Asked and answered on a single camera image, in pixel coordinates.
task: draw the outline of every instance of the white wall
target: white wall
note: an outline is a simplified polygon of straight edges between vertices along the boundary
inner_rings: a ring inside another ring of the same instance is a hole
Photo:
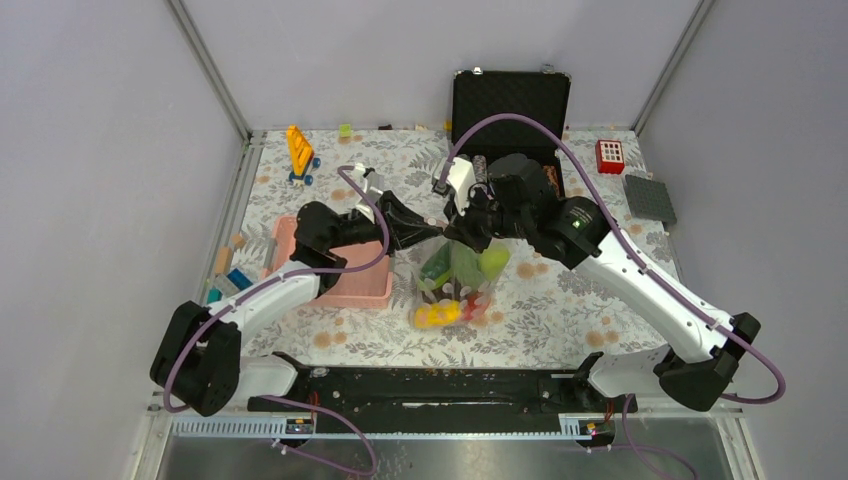
[[[186,0],[253,128],[449,118],[458,69],[571,73],[572,126],[636,119],[697,0]]]
[[[115,479],[240,141],[162,1],[0,3],[0,478]]]
[[[848,3],[718,2],[642,136],[685,280],[763,323],[784,399],[746,408],[769,479],[844,478]],[[742,393],[773,380],[748,358]]]

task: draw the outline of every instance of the clutter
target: clutter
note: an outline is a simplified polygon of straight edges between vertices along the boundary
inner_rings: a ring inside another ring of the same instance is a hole
[[[444,327],[482,317],[509,263],[509,248],[503,242],[493,242],[482,253],[453,240],[439,242],[416,278],[417,303],[411,312],[415,328]]]

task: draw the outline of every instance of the toy vehicle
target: toy vehicle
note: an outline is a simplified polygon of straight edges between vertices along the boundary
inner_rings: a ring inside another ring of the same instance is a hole
[[[297,128],[291,125],[286,131],[286,140],[289,144],[289,153],[292,158],[292,171],[289,173],[289,183],[298,185],[312,185],[314,179],[309,172],[321,166],[321,159],[315,157],[312,145]]]

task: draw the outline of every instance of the green block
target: green block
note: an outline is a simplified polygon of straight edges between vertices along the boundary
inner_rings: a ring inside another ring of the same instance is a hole
[[[422,291],[441,287],[451,277],[451,244],[446,242],[421,267],[418,274],[418,288]]]
[[[463,287],[477,290],[486,281],[483,272],[480,271],[479,257],[471,248],[459,242],[454,242],[451,254],[451,267],[457,281]]]
[[[502,243],[492,244],[480,254],[480,270],[486,280],[493,281],[509,263],[509,248]]]

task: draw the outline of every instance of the pink basket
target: pink basket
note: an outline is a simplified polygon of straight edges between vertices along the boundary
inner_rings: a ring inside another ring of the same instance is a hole
[[[272,234],[277,241],[274,256],[274,270],[283,265],[294,252],[294,231],[297,218],[284,215],[277,219]],[[347,259],[348,267],[364,265],[374,259],[382,250],[380,242],[370,242],[350,247],[334,248],[336,255]],[[265,278],[271,272],[262,272]],[[339,282],[324,295],[309,302],[312,307],[345,308],[388,308],[392,293],[392,272],[389,270],[389,257],[384,257],[373,267],[356,273],[344,273]]]

